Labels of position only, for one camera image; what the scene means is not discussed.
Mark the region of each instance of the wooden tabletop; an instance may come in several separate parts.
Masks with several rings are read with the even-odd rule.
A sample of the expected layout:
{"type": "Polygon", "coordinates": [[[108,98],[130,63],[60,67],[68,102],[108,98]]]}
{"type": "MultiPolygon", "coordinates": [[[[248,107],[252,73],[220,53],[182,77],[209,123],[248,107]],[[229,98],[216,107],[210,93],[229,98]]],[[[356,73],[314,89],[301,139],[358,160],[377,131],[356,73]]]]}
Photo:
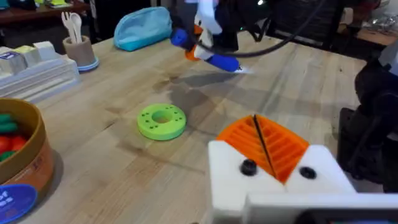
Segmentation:
{"type": "Polygon", "coordinates": [[[43,4],[40,5],[35,11],[23,10],[18,8],[9,8],[0,11],[0,25],[9,24],[12,22],[29,21],[31,19],[42,19],[46,17],[60,16],[61,12],[83,12],[90,10],[90,5],[74,1],[73,6],[52,9],[43,4]]]}
{"type": "MultiPolygon", "coordinates": [[[[255,44],[239,36],[241,51],[255,44]]],[[[94,46],[99,68],[38,104],[57,157],[50,197],[21,223],[203,223],[207,144],[227,125],[263,114],[333,152],[342,107],[355,108],[354,78],[365,62],[297,44],[242,59],[251,74],[191,62],[169,41],[123,52],[94,46]],[[187,115],[177,139],[155,142],[136,127],[140,110],[171,103],[187,115]]]]}

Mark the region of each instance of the blue label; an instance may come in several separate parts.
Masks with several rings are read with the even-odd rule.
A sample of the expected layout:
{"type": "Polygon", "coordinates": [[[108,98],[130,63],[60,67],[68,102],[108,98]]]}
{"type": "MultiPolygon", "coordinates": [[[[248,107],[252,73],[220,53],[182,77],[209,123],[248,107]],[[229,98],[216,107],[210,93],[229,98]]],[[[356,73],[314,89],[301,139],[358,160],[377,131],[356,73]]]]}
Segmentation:
{"type": "Polygon", "coordinates": [[[1,54],[0,58],[8,60],[8,59],[12,59],[18,55],[19,55],[19,53],[17,53],[17,52],[7,52],[4,54],[1,54]]]}
{"type": "Polygon", "coordinates": [[[0,186],[0,224],[25,215],[35,204],[37,191],[27,184],[0,186]]]}

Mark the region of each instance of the black chair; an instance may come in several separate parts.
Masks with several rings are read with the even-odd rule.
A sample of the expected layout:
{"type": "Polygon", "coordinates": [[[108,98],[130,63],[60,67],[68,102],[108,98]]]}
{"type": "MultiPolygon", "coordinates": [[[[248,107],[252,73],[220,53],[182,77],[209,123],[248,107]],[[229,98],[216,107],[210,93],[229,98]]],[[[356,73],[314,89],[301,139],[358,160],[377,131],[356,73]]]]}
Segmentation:
{"type": "Polygon", "coordinates": [[[145,7],[150,7],[150,0],[95,0],[99,38],[112,38],[121,18],[145,7]]]}
{"type": "MultiPolygon", "coordinates": [[[[320,0],[275,1],[267,35],[285,39],[303,24],[320,0]]],[[[294,42],[329,50],[343,15],[343,0],[327,0],[294,42]]]]}

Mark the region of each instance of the white plastic box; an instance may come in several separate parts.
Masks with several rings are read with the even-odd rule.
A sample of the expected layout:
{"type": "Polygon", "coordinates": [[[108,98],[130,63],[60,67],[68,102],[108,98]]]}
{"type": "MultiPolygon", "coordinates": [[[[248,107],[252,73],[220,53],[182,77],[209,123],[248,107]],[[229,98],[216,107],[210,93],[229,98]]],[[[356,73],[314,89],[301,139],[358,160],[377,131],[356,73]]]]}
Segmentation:
{"type": "Polygon", "coordinates": [[[16,75],[0,73],[0,97],[36,103],[79,82],[76,62],[59,57],[40,62],[16,75]]]}

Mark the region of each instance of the green block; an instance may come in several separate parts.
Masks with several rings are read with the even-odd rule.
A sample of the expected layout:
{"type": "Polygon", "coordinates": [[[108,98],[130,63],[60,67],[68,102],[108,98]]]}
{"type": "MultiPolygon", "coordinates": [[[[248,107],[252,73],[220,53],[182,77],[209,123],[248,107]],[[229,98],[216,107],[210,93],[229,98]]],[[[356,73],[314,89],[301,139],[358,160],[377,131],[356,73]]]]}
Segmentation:
{"type": "Polygon", "coordinates": [[[11,121],[11,114],[0,114],[0,124],[9,123],[11,121]]]}
{"type": "Polygon", "coordinates": [[[0,134],[14,133],[18,130],[18,125],[16,123],[4,123],[0,124],[0,134]]]}
{"type": "Polygon", "coordinates": [[[14,151],[9,151],[9,152],[4,152],[0,155],[0,161],[5,161],[9,157],[11,157],[15,152],[14,151]]]}
{"type": "Polygon", "coordinates": [[[166,141],[184,132],[187,118],[184,112],[170,104],[155,104],[143,109],[137,117],[142,135],[149,139],[166,141]]]}

